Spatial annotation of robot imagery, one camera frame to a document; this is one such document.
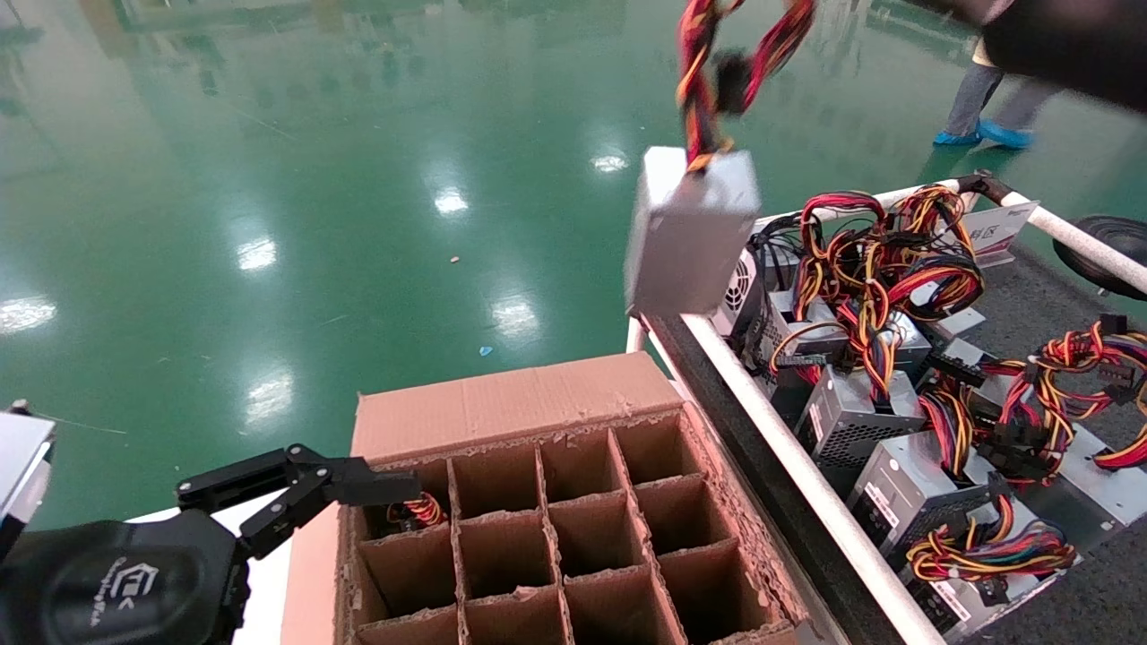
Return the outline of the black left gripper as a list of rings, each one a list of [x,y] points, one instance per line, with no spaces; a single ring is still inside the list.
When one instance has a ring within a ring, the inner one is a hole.
[[[280,494],[231,530],[214,513]],[[188,477],[159,521],[95,521],[21,535],[3,557],[3,644],[229,644],[251,591],[245,558],[262,560],[331,503],[418,502],[414,472],[376,472],[361,457],[304,445]]]

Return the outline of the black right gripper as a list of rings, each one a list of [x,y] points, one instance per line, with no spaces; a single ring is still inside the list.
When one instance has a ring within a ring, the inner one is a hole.
[[[921,1],[975,29],[996,67],[1146,110],[1144,1]]]

